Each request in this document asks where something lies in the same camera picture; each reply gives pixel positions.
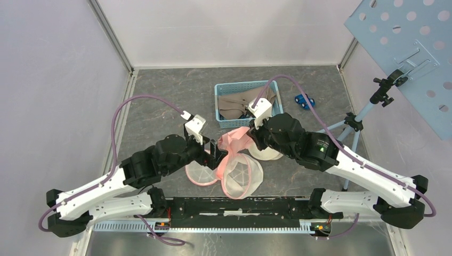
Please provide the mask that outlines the pink bra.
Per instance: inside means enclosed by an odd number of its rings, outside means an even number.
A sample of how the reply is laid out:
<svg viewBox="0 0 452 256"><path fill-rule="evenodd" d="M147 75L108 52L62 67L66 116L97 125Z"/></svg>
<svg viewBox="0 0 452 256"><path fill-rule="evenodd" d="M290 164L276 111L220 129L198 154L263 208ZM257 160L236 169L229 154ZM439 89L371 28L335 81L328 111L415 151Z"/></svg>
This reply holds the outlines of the pink bra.
<svg viewBox="0 0 452 256"><path fill-rule="evenodd" d="M238 152L248 149L254 141L247 135L249 127L242 126L222 135L218 141L218 148L227 151L227 155L221 160L217 167L216 176L222 180L228 161Z"/></svg>

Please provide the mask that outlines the blue tripod stand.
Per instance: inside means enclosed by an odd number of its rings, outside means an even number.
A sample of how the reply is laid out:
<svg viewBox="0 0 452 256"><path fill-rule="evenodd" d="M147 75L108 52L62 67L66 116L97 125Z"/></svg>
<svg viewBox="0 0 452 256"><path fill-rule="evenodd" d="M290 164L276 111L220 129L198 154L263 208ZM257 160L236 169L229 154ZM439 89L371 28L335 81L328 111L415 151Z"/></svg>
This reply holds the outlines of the blue tripod stand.
<svg viewBox="0 0 452 256"><path fill-rule="evenodd" d="M392 103L394 99L388 96L388 91L392 87L400 87L407 82L408 79L409 77L399 69L394 70L387 78L380 79L375 77L373 82L378 84L378 89L369 98L369 103L366 104L357 115L352 112L346 113L346 117L343 121L328 126L327 128L332 130L345 125L343 132L337 138L339 141L342 141L350 133L354 132L352 151L356 151L360 133L364 129L364 125L362 123L363 118L377 104L380 103L382 107L386 107Z"/></svg>

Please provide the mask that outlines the blue perforated panel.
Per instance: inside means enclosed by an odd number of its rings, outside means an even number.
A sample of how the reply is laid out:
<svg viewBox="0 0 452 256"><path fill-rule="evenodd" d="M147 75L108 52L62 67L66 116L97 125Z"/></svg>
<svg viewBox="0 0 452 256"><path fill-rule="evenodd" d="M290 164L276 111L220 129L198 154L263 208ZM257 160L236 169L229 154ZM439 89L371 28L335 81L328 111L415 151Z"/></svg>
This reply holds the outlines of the blue perforated panel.
<svg viewBox="0 0 452 256"><path fill-rule="evenodd" d="M442 140L451 139L451 1L362 1L345 26Z"/></svg>

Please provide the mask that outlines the light blue plastic basket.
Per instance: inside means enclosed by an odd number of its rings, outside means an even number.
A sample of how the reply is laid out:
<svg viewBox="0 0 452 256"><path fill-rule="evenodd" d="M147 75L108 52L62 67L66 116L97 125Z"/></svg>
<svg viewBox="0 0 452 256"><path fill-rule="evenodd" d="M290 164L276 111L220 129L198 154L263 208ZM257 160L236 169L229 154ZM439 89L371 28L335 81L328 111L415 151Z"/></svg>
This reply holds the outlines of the light blue plastic basket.
<svg viewBox="0 0 452 256"><path fill-rule="evenodd" d="M241 126L247 126L252 119L250 115L247 114L247 116L243 116L240 119L224 119L219 114L219 107L218 107L218 97L221 95L227 95L227 94L233 94L233 93L239 93L239 92L245 92L257 87L264 87L266 84L266 81L251 81L251 82L234 82L234 83L222 83L222 84L216 84L214 86L214 93L215 93L215 117L218 121L220 128L227 129L227 128L237 128Z"/></svg>

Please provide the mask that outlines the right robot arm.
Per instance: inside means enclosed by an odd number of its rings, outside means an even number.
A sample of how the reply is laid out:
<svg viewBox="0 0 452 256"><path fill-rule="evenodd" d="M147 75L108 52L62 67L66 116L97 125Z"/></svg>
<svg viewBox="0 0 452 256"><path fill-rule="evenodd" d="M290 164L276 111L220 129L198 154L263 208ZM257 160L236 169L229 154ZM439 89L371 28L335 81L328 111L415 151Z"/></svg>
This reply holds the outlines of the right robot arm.
<svg viewBox="0 0 452 256"><path fill-rule="evenodd" d="M294 160L300 166L348 179L365 191L333 191L316 188L310 195L308 211L311 218L347 213L380 217L392 226L414 228L424 217L421 195L428 187L422 175L404 177L357 155L341 142L325 133L307 132L288 113L258 121L250 121L247 134L258 150L272 149Z"/></svg>

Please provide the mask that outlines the white mesh laundry bag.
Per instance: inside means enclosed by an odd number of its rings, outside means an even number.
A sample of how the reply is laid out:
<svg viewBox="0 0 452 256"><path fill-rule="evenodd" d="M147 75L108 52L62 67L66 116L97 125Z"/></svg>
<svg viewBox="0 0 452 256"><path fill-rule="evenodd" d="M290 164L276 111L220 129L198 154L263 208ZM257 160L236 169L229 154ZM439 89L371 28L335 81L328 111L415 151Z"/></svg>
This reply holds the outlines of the white mesh laundry bag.
<svg viewBox="0 0 452 256"><path fill-rule="evenodd" d="M218 168L211 170L197 162L185 166L187 178L198 186L221 183L223 193L230 199L244 199L251 196L263 182L261 164L247 154L238 153Z"/></svg>

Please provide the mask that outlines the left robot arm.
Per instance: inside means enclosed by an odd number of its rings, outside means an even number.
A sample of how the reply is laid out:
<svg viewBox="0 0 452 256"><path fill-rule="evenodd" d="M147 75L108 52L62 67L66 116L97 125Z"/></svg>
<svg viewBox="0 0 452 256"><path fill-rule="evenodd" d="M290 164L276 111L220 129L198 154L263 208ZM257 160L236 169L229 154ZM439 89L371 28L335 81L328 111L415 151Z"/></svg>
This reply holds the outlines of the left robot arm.
<svg viewBox="0 0 452 256"><path fill-rule="evenodd" d="M51 189L46 203L46 232L58 237L77 235L89 226L127 215L162 217L168 203L162 189L154 184L163 177L196 162L216 169L228 155L215 140L171 134L145 150L135 152L106 175L70 191Z"/></svg>

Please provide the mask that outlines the beige bra in basket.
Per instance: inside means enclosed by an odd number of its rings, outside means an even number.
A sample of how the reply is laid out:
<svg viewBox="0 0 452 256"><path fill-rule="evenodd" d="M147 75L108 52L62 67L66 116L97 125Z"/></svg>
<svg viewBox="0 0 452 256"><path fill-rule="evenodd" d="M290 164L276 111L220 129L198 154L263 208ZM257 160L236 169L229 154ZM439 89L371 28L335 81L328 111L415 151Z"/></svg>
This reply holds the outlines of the beige bra in basket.
<svg viewBox="0 0 452 256"><path fill-rule="evenodd" d="M247 116L247 106L254 101L263 87L218 97L219 114L224 119L240 119Z"/></svg>

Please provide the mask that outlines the blue toy car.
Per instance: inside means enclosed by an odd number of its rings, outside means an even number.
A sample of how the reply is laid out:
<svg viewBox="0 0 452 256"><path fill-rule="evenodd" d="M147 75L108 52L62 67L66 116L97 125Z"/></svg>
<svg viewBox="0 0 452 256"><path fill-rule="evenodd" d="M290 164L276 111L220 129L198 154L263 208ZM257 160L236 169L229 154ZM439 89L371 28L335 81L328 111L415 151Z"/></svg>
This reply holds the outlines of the blue toy car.
<svg viewBox="0 0 452 256"><path fill-rule="evenodd" d="M301 106L302 109L308 110L310 109L308 102L311 104L312 107L315 106L315 101L312 98L309 98L306 100L302 94L299 94L294 97L295 102Z"/></svg>

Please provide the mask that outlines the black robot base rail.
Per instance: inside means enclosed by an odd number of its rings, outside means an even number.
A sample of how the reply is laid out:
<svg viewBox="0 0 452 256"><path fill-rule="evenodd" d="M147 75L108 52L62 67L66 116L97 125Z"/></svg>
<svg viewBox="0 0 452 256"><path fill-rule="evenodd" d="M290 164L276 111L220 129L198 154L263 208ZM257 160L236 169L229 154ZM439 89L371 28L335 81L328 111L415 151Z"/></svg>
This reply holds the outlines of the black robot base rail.
<svg viewBox="0 0 452 256"><path fill-rule="evenodd" d="M148 218L168 218L172 228L296 228L300 220L343 219L303 197L173 197Z"/></svg>

